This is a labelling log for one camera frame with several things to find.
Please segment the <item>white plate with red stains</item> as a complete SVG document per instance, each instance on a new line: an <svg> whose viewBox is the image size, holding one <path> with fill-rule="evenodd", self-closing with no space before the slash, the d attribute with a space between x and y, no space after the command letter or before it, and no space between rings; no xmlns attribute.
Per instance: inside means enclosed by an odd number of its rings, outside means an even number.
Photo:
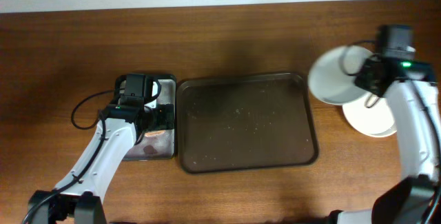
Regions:
<svg viewBox="0 0 441 224"><path fill-rule="evenodd" d="M396 133L396 125L391 109L384 99L379 101L372 107L365 106L374 103L378 98L366 94L361 98L346 103L342 106L343 114L348 123L358 132L376 138L391 136Z"/></svg>

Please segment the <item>white plate with red smears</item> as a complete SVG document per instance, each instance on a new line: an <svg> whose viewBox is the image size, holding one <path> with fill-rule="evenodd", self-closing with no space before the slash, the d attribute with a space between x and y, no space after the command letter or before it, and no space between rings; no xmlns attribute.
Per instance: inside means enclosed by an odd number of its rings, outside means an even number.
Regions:
<svg viewBox="0 0 441 224"><path fill-rule="evenodd" d="M361 46L346 45L331 49L321 55L309 70L307 84L311 93L324 103L344 105L362 98L366 90L355 86L355 76L348 76L340 68L341 56L348 74L359 71L372 52Z"/></svg>

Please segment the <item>orange green scrubbing sponge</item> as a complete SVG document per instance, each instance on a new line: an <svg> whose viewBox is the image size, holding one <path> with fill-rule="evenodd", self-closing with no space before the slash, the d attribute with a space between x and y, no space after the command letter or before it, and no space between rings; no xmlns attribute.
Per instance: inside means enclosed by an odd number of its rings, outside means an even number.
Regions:
<svg viewBox="0 0 441 224"><path fill-rule="evenodd" d="M158 136L158 135L163 134L165 131L166 131L166 130L151 131L151 132L146 132L144 135L145 135L146 137Z"/></svg>

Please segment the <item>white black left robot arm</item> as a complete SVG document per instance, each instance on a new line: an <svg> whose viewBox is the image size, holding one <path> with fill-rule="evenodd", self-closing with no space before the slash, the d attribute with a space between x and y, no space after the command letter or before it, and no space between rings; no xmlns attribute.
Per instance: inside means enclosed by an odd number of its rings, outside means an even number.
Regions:
<svg viewBox="0 0 441 224"><path fill-rule="evenodd" d="M174 155L175 107L111 104L99 114L92 140L52 191L37 190L24 223L105 223L103 200L122 161L170 159Z"/></svg>

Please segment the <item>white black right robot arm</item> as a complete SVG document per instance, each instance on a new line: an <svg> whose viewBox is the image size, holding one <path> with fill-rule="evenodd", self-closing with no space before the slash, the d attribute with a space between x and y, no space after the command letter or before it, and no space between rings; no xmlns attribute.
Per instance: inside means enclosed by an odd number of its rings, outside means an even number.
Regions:
<svg viewBox="0 0 441 224"><path fill-rule="evenodd" d="M357 87L384 98L396 122L404 179L370 210L335 210L327 223L439 223L440 112L432 65L414 59L413 30L383 25L375 52L352 73Z"/></svg>

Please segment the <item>black soapy water tray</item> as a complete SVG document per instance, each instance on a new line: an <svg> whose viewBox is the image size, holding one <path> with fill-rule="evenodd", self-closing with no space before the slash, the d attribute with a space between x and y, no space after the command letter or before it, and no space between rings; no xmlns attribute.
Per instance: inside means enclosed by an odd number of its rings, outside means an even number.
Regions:
<svg viewBox="0 0 441 224"><path fill-rule="evenodd" d="M126 161L145 161L156 159L170 159L175 153L175 126L173 130L166 130L163 134L158 136L146 137L146 132L157 131L148 130L149 116L147 115L147 108L155 108L161 104L176 103L176 77L172 74L149 74L158 78L162 85L162 90L154 102L140 108L138 116L135 118L135 128L137 129L137 141L133 148L131 148L124 159ZM115 81L115 93L113 102L119 106L119 99L121 93L124 92L126 74L121 75Z"/></svg>

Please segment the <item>brown plastic serving tray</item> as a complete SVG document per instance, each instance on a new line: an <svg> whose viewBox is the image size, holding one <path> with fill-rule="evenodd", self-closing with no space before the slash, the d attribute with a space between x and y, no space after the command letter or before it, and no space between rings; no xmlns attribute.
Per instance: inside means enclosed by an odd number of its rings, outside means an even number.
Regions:
<svg viewBox="0 0 441 224"><path fill-rule="evenodd" d="M182 82L176 140L189 174L311 165L319 155L307 84L295 72Z"/></svg>

